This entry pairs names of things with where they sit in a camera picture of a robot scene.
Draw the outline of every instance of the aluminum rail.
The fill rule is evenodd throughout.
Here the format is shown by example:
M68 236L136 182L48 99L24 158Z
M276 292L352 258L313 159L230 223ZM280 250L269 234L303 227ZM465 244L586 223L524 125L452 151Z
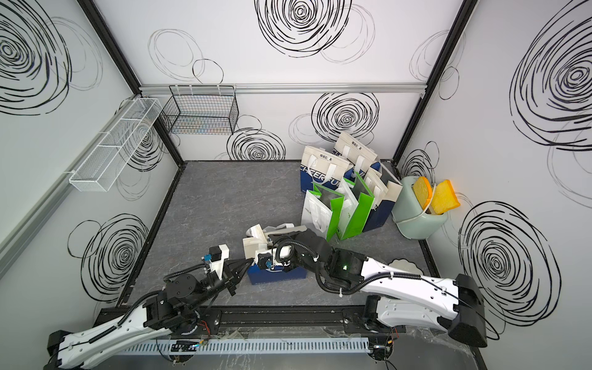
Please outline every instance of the aluminum rail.
M407 92L423 94L423 82L376 82L376 83L221 83L234 86L237 94L325 94L328 92ZM216 85L142 85L142 95L170 95L170 87L182 94L218 94Z

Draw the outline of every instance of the wire basket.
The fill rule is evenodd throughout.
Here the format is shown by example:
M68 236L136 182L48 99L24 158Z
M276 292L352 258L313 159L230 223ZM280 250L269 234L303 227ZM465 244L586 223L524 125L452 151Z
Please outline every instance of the wire basket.
M239 118L230 85L169 86L172 95L160 115L173 134L232 135Z
M74 171L70 184L80 191L109 191L159 114L158 99L135 99Z

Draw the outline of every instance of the blue and white bag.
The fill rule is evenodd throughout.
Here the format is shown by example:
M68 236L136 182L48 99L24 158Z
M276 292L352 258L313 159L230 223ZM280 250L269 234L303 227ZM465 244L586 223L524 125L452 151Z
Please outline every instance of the blue and white bag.
M380 169L378 154L362 144L358 139L345 132L342 132L339 135L337 142L335 142L333 154L336 156L342 156L354 164L353 169L346 172L344 176L348 180L355 178L355 172L359 172L360 176L364 177L368 168L372 167L376 170Z
M351 163L342 157L327 153L324 149L307 146L300 162L300 190L313 190L313 181L335 190L351 167Z

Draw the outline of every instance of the black wire basket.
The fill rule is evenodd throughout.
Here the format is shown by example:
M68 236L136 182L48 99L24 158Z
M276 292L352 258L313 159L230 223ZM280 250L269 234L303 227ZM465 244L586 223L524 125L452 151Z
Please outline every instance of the black wire basket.
M173 134L232 135L239 118L231 85L174 85L160 114Z

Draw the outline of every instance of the gray floor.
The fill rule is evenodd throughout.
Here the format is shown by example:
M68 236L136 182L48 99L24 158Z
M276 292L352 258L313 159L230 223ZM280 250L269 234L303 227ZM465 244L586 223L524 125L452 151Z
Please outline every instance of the gray floor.
M190 162L170 202L129 302L160 289L162 277L200 262L211 246L227 244L230 258L243 258L242 239L255 225L300 224L304 194L296 162ZM392 220L380 229L331 245L382 262L407 259L428 274L417 241L404 238ZM306 280L251 285L248 277L236 295L220 294L217 305L364 304L365 294L339 298L322 291L314 274Z

